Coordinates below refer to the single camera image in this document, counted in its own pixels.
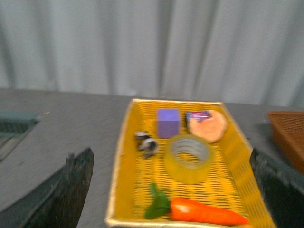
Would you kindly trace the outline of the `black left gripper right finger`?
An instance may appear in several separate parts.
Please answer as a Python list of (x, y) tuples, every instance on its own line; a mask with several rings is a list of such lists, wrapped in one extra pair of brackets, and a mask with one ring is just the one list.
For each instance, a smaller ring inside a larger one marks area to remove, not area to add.
[(249, 159), (262, 199), (278, 228), (304, 226), (304, 176), (266, 153), (253, 149)]

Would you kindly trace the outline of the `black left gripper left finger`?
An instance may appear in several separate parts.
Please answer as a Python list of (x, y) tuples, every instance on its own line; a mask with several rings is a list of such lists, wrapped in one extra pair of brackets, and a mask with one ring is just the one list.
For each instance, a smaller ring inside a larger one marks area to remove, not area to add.
[(86, 148), (29, 194), (0, 213), (2, 228), (75, 228), (91, 183), (94, 154)]

